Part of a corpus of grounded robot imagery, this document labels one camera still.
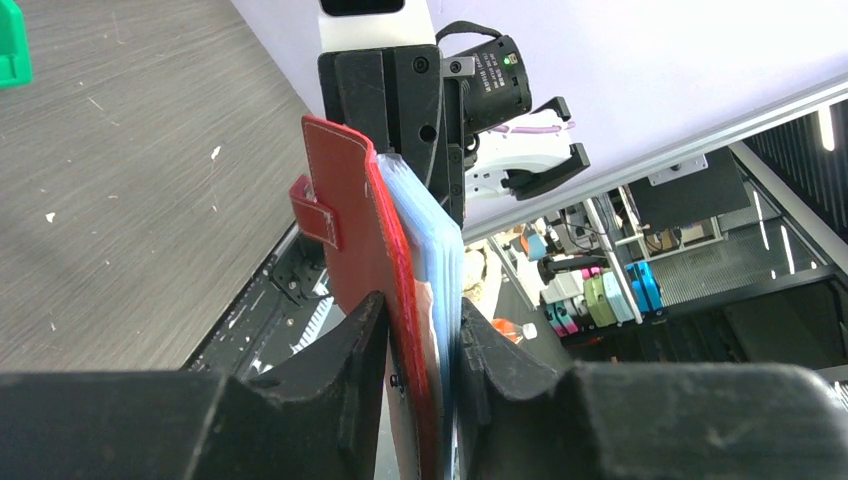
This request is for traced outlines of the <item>colourful boxes on shelf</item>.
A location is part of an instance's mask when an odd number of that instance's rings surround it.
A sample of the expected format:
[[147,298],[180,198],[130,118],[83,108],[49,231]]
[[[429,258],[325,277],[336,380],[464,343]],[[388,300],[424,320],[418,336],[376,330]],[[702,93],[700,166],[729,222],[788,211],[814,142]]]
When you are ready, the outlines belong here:
[[519,277],[560,338],[636,323],[665,312],[663,292],[649,263],[612,268],[595,231],[565,224],[565,243],[554,227],[526,224],[520,248],[530,271]]

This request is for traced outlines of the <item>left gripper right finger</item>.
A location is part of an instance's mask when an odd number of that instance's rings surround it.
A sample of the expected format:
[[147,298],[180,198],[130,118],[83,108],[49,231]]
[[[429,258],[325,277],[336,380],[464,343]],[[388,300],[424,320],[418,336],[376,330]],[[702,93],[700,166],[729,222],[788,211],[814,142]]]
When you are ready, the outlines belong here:
[[843,479],[847,414],[783,364],[548,366],[462,304],[465,479]]

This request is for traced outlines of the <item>red leather card holder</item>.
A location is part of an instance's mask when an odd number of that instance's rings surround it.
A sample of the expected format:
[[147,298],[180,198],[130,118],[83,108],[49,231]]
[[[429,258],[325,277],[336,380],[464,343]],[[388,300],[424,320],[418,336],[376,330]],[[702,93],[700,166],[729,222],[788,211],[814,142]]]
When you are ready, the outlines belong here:
[[307,115],[301,128],[308,171],[289,191],[298,226],[322,245],[343,312],[376,295],[386,313],[362,371],[389,411],[400,476],[446,478],[458,227],[401,155],[380,154],[363,133],[323,118]]

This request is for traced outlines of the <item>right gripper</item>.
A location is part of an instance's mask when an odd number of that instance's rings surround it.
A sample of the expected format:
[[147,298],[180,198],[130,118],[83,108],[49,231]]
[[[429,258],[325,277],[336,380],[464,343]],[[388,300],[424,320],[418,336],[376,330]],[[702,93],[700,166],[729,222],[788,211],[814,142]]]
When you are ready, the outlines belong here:
[[435,45],[326,52],[317,60],[327,119],[402,156],[457,223],[464,221],[465,132],[461,75]]

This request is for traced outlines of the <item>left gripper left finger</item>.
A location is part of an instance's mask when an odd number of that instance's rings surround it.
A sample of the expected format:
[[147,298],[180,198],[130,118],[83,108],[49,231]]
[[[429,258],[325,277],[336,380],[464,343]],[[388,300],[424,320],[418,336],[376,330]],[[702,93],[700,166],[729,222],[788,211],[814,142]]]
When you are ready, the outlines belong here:
[[5,374],[5,479],[370,479],[388,309],[373,292],[249,381],[220,372]]

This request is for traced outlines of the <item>green plastic bin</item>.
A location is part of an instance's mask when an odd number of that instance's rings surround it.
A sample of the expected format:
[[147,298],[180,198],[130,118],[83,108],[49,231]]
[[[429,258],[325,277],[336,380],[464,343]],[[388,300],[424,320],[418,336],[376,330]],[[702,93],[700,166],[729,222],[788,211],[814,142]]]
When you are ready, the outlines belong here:
[[1,0],[1,88],[27,85],[33,69],[25,17],[13,0]]

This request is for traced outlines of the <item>crumpled beige cloth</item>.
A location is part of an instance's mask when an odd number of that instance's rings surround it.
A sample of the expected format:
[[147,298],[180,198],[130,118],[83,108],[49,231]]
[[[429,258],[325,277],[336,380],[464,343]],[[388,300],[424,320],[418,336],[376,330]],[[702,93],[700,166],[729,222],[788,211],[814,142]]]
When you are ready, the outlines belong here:
[[503,283],[501,259],[486,240],[474,242],[465,248],[463,271],[463,296],[493,320]]

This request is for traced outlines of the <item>orange drink bottle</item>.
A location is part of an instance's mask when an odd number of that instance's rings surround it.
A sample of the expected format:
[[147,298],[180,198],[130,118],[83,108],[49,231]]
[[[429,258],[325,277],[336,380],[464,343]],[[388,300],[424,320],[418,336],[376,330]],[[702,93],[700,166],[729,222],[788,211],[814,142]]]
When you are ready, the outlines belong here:
[[519,325],[505,318],[495,318],[491,321],[491,325],[516,345],[538,336],[537,328],[533,323]]

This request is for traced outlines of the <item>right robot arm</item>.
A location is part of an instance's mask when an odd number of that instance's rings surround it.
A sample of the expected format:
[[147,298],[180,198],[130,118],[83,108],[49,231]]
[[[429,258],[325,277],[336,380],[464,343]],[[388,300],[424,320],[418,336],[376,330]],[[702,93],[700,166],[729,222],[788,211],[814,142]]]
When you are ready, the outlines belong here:
[[377,156],[398,155],[460,223],[471,201],[527,201],[589,167],[565,100],[533,104],[510,36],[435,29],[424,1],[324,1],[318,25],[325,116],[364,137],[368,190],[385,179]]

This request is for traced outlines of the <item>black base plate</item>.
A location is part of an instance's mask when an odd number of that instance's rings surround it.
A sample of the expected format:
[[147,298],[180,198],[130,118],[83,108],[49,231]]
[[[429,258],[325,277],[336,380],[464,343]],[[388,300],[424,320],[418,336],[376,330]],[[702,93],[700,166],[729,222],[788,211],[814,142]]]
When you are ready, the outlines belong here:
[[337,316],[323,248],[292,225],[182,368],[254,378],[310,346]]

